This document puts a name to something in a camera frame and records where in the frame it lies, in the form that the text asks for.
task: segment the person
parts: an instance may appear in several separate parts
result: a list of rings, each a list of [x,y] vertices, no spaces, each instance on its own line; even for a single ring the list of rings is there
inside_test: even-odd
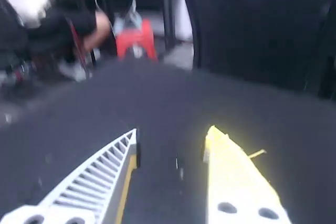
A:
[[[111,23],[107,15],[101,10],[79,9],[76,0],[8,0],[18,13],[25,27],[30,41],[39,40],[50,43],[55,38],[62,38],[62,43],[68,45],[72,41],[72,34],[66,22],[59,22],[67,18],[73,24],[77,34],[82,39],[85,53],[89,54],[99,47],[111,33]],[[73,54],[65,57],[59,63],[59,71],[76,81],[86,78],[80,62]]]

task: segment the black panel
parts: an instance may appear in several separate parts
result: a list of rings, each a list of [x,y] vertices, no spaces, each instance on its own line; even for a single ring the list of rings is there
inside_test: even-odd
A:
[[[202,68],[288,89],[305,87],[331,0],[186,2],[196,19],[196,63]]]

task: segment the floor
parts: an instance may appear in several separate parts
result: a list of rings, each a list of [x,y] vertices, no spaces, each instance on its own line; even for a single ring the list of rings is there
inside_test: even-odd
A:
[[[162,39],[155,40],[155,47],[161,62],[185,70],[192,69],[193,46],[191,43],[182,43],[168,54],[164,53]],[[34,78],[32,81],[25,81],[15,88],[2,89],[0,92],[0,127],[6,127],[23,116],[29,116],[29,113],[51,103],[70,90],[73,85],[76,83],[54,73],[51,76],[47,74],[41,78]]]

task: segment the chair leg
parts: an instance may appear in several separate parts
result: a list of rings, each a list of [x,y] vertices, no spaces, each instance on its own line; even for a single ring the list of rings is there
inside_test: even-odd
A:
[[[82,65],[82,67],[85,71],[86,78],[88,79],[88,78],[90,78],[91,74],[90,74],[90,71],[89,71],[89,69],[87,67],[87,64],[86,64],[83,43],[80,40],[73,23],[70,20],[68,20],[68,24],[70,26],[71,34],[72,34],[73,41],[74,41],[74,44],[75,44],[75,48],[76,48],[76,51],[77,51],[76,56],[78,57],[79,62],[81,63],[81,65]]]

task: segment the person's leg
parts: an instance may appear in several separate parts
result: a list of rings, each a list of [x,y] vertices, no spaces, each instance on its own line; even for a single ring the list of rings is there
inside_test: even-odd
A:
[[[66,16],[72,21],[76,32],[82,38],[84,51],[86,54],[94,48],[99,47],[106,38],[110,35],[111,24],[108,17],[103,12],[94,14],[87,12],[66,13]],[[67,58],[66,62],[61,62],[59,65],[60,72],[76,81],[85,79],[84,70],[81,64],[77,61],[76,48],[74,53]]]
[[[85,52],[90,52],[93,48],[99,47],[111,33],[109,18],[103,12],[96,12],[95,30],[83,38]]]

